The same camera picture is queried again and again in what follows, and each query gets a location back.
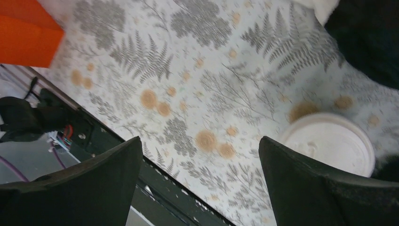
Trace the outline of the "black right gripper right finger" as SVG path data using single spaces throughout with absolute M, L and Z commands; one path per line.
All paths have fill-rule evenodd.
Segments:
M 357 176 L 269 138 L 259 156 L 279 226 L 396 226 L 397 182 Z

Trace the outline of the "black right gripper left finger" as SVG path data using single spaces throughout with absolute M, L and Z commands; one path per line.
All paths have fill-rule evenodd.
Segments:
M 143 161 L 134 137 L 31 182 L 0 187 L 3 226 L 123 226 Z

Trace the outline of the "white plastic cup lid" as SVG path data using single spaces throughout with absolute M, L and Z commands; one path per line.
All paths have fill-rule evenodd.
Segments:
M 371 177 L 375 151 L 367 134 L 350 120 L 314 113 L 292 123 L 278 141 L 292 150 L 337 169 Z

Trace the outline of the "orange paper bag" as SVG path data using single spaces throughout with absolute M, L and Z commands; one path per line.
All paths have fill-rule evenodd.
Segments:
M 0 62 L 48 68 L 63 29 L 36 0 L 0 2 Z

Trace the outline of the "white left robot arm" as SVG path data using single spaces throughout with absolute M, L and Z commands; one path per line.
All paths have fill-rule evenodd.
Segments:
M 64 108 L 45 106 L 34 108 L 24 99 L 2 97 L 0 99 L 0 125 L 5 142 L 32 142 L 45 133 L 64 129 L 68 124 L 68 113 Z

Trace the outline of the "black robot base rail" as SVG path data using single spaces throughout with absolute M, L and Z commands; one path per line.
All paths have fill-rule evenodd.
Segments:
M 39 94 L 40 106 L 63 108 L 73 125 L 70 154 L 79 161 L 96 157 L 123 139 L 68 98 L 48 89 Z M 231 226 L 233 223 L 143 157 L 132 207 L 155 226 Z

